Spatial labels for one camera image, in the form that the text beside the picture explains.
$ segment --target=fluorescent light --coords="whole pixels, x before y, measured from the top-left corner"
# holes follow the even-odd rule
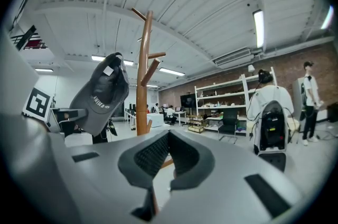
[[[124,62],[125,62],[125,65],[127,65],[127,66],[132,66],[134,64],[133,61],[124,60]]]
[[[92,56],[91,56],[91,59],[92,59],[93,61],[103,61],[103,60],[105,59],[105,57],[104,57],[104,56],[92,55]],[[124,60],[124,63],[125,63],[125,65],[127,65],[127,66],[132,66],[132,65],[134,64],[133,61],[127,61],[127,60]]]
[[[261,48],[264,44],[264,15],[262,10],[253,13],[256,25],[257,47]]]
[[[333,7],[330,6],[330,8],[328,9],[327,16],[326,16],[326,18],[323,22],[322,27],[321,27],[322,30],[326,29],[330,25],[332,17],[333,17]]]
[[[35,68],[37,72],[53,72],[53,69]]]
[[[175,74],[175,75],[180,76],[180,77],[185,75],[184,73],[176,72],[176,71],[165,69],[165,68],[161,68],[160,71],[166,72],[166,73],[169,73],[169,74]]]
[[[105,57],[104,57],[104,56],[92,55],[92,56],[91,56],[91,59],[92,59],[93,61],[103,61],[103,60],[105,59]]]

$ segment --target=wooden coat rack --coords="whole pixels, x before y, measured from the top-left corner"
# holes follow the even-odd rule
[[[148,11],[146,17],[134,8],[132,11],[145,21],[139,51],[136,89],[136,129],[137,136],[139,136],[149,133],[152,126],[152,120],[149,120],[147,124],[147,84],[161,62],[158,57],[165,56],[165,52],[149,54],[153,11]],[[149,59],[154,59],[154,61],[148,68]]]

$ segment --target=gray floor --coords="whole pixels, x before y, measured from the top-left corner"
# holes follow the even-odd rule
[[[107,138],[109,142],[136,136],[136,131],[130,130],[128,123],[116,122],[114,124],[118,136],[113,136],[108,132]],[[151,132],[163,129],[187,131],[187,126],[179,126],[178,124],[174,126],[164,125],[163,127],[152,128]],[[333,137],[333,135],[337,133],[338,123],[330,124],[323,122],[316,126],[315,134],[322,139],[318,143],[309,143],[308,146],[304,146],[301,143],[302,137],[296,133],[293,136],[292,143],[288,144],[285,175],[295,183],[302,193],[310,194],[326,181],[326,176],[337,158],[338,138]],[[195,134],[218,139],[217,132],[209,130],[201,134]],[[233,144],[235,140],[234,138],[225,137],[220,142]],[[79,146],[91,143],[91,136],[85,133],[73,134],[65,139],[66,146]],[[252,152],[254,141],[253,139],[250,141],[249,137],[238,137],[234,146],[240,146],[244,150]],[[170,182],[174,179],[173,172],[174,165],[172,164],[161,169],[154,179],[157,203],[160,208],[163,207],[170,198],[168,189]]]

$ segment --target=sneaker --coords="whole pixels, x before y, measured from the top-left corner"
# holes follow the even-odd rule
[[[307,139],[309,142],[318,142],[318,138],[316,138],[315,136],[310,137]]]

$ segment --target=television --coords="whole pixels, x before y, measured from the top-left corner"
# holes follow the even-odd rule
[[[181,106],[185,108],[195,108],[196,107],[195,94],[181,95]]]

